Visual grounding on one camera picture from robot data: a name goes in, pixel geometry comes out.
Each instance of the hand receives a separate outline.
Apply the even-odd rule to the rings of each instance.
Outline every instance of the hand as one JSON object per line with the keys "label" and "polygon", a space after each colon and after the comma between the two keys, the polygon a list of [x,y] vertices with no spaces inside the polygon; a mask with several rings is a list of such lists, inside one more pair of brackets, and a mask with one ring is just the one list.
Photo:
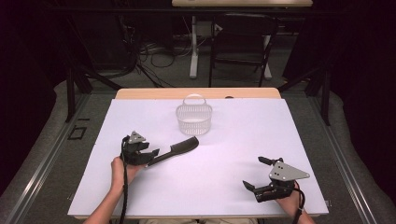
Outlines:
{"label": "hand", "polygon": [[[137,172],[145,167],[146,165],[132,166],[127,165],[126,171],[128,176],[128,184],[131,184],[132,180],[136,176]],[[120,190],[124,185],[124,168],[123,161],[120,157],[114,158],[113,162],[111,162],[111,187],[110,189]]]}
{"label": "hand", "polygon": [[[299,189],[298,184],[295,182],[294,187]],[[276,202],[282,207],[282,209],[291,217],[294,217],[299,207],[300,193],[294,190],[289,197],[283,199],[276,199]]]}
{"label": "hand", "polygon": [[[299,185],[297,182],[294,183],[294,187],[299,189]],[[294,190],[289,197],[283,199],[276,199],[276,202],[280,205],[280,207],[290,216],[293,217],[296,215],[297,210],[299,209],[300,204],[300,193]],[[300,218],[298,220],[299,224],[311,224],[315,223],[311,216],[309,216],[305,210],[301,213]]]}

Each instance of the cable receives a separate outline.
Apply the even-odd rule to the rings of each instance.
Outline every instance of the cable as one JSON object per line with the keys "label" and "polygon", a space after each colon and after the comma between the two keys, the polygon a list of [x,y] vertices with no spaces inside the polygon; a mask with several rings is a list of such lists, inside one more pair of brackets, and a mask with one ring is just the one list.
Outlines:
{"label": "cable", "polygon": [[305,204],[305,195],[303,193],[302,190],[300,190],[300,185],[297,183],[297,181],[295,181],[297,188],[294,188],[293,190],[298,191],[299,194],[299,206],[298,209],[296,211],[296,215],[294,216],[294,220],[293,220],[293,224],[297,224],[298,219],[300,218],[300,215],[303,213],[303,209],[304,209],[304,204]]}
{"label": "cable", "polygon": [[123,164],[123,170],[124,170],[124,185],[123,185],[123,195],[124,195],[124,199],[123,199],[123,204],[122,204],[122,212],[121,212],[121,217],[120,217],[120,222],[119,224],[122,224],[124,219],[125,219],[125,213],[126,213],[126,206],[127,206],[127,202],[128,202],[128,174],[127,174],[127,170],[126,170],[126,166],[127,163],[125,162],[125,157],[123,154],[123,144],[126,144],[127,139],[124,138],[122,140],[122,144],[121,144],[121,158],[122,158],[122,164]]}

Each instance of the white table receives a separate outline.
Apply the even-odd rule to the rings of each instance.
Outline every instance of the white table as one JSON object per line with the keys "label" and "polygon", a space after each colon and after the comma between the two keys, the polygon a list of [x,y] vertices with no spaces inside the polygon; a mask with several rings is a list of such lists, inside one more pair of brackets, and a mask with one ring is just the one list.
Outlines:
{"label": "white table", "polygon": [[[309,178],[299,181],[305,209],[312,216],[328,214],[289,109],[276,89],[185,88],[119,92],[108,109],[69,216],[86,218],[102,201],[110,186],[110,162],[120,155],[121,139],[133,130],[150,142],[148,151],[159,148],[160,155],[189,138],[179,131],[175,113],[182,103],[175,98],[187,92],[206,95],[213,107],[212,127],[197,136],[200,144],[195,150],[138,174],[129,187],[127,218],[283,217],[276,202],[257,203],[242,183],[269,184],[272,167],[260,163],[259,156],[282,157],[309,173]],[[262,98],[267,93],[270,98]],[[222,98],[230,95],[244,98]],[[122,200],[114,217],[121,208]]]}
{"label": "white table", "polygon": [[[312,0],[172,0],[174,7],[311,7]],[[196,18],[191,22],[192,54],[190,78],[197,78],[198,48],[196,33]],[[264,77],[272,77],[270,68],[265,67]]]}

